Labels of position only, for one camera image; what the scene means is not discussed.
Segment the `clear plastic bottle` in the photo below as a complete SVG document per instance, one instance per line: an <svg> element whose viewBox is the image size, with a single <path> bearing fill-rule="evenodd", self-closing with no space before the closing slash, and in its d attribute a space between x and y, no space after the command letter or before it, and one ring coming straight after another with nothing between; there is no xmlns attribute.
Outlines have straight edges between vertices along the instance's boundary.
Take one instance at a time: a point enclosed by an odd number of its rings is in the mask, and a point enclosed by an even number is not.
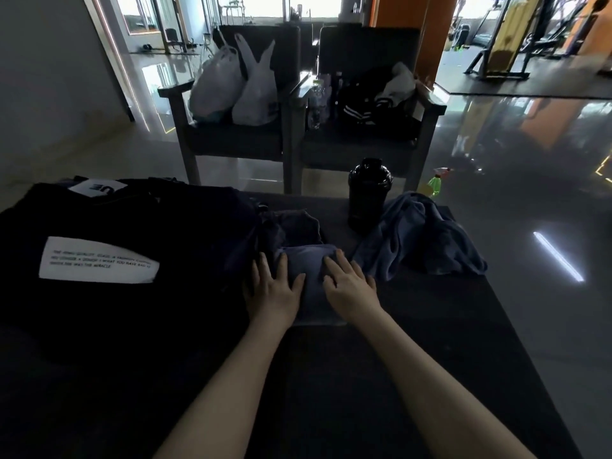
<svg viewBox="0 0 612 459"><path fill-rule="evenodd" d="M325 102L325 82L316 79L313 82L312 96L309 99L308 128L318 129L325 122L327 110Z"/></svg>

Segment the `chair armrest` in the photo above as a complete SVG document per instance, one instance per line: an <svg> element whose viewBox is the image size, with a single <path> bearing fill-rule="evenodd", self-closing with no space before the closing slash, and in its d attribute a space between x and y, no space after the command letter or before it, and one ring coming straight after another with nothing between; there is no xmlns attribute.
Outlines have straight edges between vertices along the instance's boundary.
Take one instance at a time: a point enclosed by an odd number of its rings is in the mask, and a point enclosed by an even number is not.
<svg viewBox="0 0 612 459"><path fill-rule="evenodd" d="M433 111L437 115L444 115L446 105L444 102L434 95L433 91L428 89L423 82L416 83L417 99L425 108L425 112Z"/></svg>
<svg viewBox="0 0 612 459"><path fill-rule="evenodd" d="M287 103L294 107L306 106L314 80L315 77L313 75L307 75L297 83L285 87L279 92L279 102L281 104Z"/></svg>
<svg viewBox="0 0 612 459"><path fill-rule="evenodd" d="M157 93L162 98L170 98L176 95L182 95L188 90L191 90L195 80L190 80L184 84L175 85L174 87L161 87L157 89Z"/></svg>

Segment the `floor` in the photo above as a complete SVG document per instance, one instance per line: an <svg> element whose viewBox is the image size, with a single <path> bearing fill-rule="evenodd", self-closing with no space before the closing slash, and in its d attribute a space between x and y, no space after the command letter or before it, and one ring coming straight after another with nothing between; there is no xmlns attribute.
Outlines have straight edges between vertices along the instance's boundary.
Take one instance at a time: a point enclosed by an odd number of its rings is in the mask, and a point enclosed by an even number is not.
<svg viewBox="0 0 612 459"><path fill-rule="evenodd" d="M199 59L125 58L136 123L58 161L37 180L75 174L186 179L159 85ZM612 451L612 102L448 96L426 162L453 171L438 198L490 265L488 279L585 459ZM199 157L209 185L281 192L280 163ZM307 171L303 193L348 196L347 174ZM391 196L401 192L394 183ZM5 187L2 208L28 184Z"/></svg>
<svg viewBox="0 0 612 459"><path fill-rule="evenodd" d="M481 81L464 74L481 50L472 46L443 52L436 83L448 93L459 95L612 99L612 81L596 74L605 58L581 56L555 61L533 57L527 66L531 74L527 80ZM520 71L523 60L524 55L518 55L512 71Z"/></svg>

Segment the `person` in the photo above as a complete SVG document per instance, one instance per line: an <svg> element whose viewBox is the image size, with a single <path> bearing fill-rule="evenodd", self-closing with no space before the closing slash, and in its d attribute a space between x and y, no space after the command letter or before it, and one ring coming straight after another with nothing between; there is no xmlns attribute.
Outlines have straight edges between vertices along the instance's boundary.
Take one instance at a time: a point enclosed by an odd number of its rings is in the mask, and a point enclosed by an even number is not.
<svg viewBox="0 0 612 459"><path fill-rule="evenodd" d="M470 392L434 361L381 307L376 283L341 250L325 258L327 300L371 344L387 367L425 443L441 458L535 456ZM244 287L250 324L234 351L195 398L154 459L244 457L274 352L299 308L305 276L291 287L287 256L272 278L264 254Z"/></svg>

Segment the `hand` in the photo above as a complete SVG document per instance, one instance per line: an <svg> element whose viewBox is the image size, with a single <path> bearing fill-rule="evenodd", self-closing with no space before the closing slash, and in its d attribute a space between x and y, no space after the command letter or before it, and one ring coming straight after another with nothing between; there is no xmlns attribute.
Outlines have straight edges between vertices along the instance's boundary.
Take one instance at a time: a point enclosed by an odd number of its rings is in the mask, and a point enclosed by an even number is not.
<svg viewBox="0 0 612 459"><path fill-rule="evenodd" d="M289 288L287 255L284 253L280 256L276 280L272 278L264 253L260 253L259 267L253 261L251 273L255 293L251 296L247 285L242 284L242 293L251 323L262 322L284 333L291 327L297 315L306 274L298 275L293 287Z"/></svg>
<svg viewBox="0 0 612 459"><path fill-rule="evenodd" d="M358 263L348 262L342 250L336 250L336 258L338 263L330 257L324 259L333 276L333 280L328 275L323 278L325 296L340 317L356 325L373 312L382 310L376 295L376 282L373 277L363 275Z"/></svg>

